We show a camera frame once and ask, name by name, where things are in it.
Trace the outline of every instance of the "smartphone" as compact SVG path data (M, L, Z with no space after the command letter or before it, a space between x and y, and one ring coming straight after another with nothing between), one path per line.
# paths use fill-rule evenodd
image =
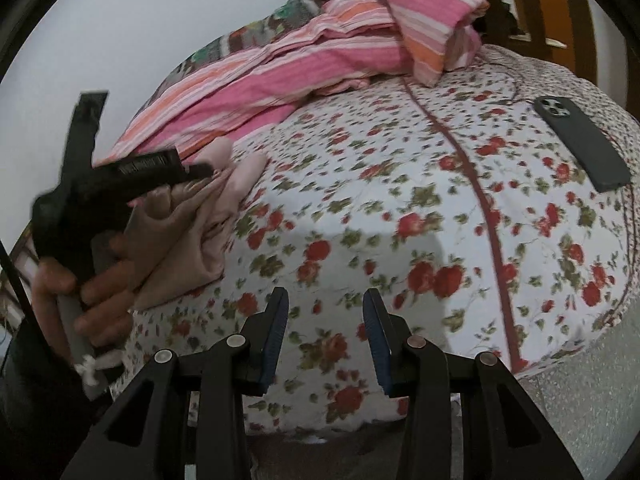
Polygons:
M571 99L538 97L533 107L577 159L597 192L612 191L631 182L625 161Z

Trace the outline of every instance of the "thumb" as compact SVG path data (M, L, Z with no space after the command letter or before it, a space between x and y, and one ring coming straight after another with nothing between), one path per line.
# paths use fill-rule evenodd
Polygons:
M60 321L59 294L70 294L76 288L76 277L53 258L43 258L31 287L33 313L42 334L53 351L69 364L73 364L69 343Z

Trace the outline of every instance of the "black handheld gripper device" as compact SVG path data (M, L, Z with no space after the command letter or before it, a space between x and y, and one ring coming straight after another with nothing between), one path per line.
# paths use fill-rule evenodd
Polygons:
M510 371L491 352L444 353L389 314L377 289L363 316L378 383L409 397L397 480L451 478L450 394L460 393L465 480L582 480L568 451Z
M92 243L108 231L123 231L130 216L128 203L163 184L178 184L211 176L208 164L185 167L177 150L129 156L104 166L92 166L95 136L107 92L80 95L66 138L58 186L35 200L31 211L33 243L39 257L52 256L71 270L82 284L96 274ZM86 309L77 296L58 298L64 315ZM72 354L92 351L88 342L67 330ZM100 349L98 354L108 349ZM108 382L122 367L105 371Z
M276 287L263 312L209 350L156 352L91 428L61 480L251 480L242 396L262 396L275 378L289 296ZM195 437L190 395L200 392Z

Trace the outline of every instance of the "white bedsheet with red roses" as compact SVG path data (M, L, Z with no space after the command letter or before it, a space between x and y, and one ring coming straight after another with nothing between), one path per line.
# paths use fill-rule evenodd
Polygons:
M625 157L634 184L598 194L535 113L573 99ZM484 47L437 88L410 79L321 98L244 152L273 159L222 280L135 315L121 390L160 348L207 349L276 285L290 314L277 382L246 399L252 431L355 430L406 413L380 390L362 324L371 286L446 351L489 350L517 374L575 354L638 294L640 128L567 70Z

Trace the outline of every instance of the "person's arm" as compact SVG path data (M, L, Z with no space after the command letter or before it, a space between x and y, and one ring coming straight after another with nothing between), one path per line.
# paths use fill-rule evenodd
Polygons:
M122 238L112 248L122 256ZM94 346L123 341L132 327L127 290L131 262L120 261L82 286L91 310L76 320L76 332ZM43 259L34 279L33 311L37 328L21 324L7 352L0 376L0 477L57 479L84 440L95 407L86 398L72 368L56 297L76 288L75 277L55 260Z

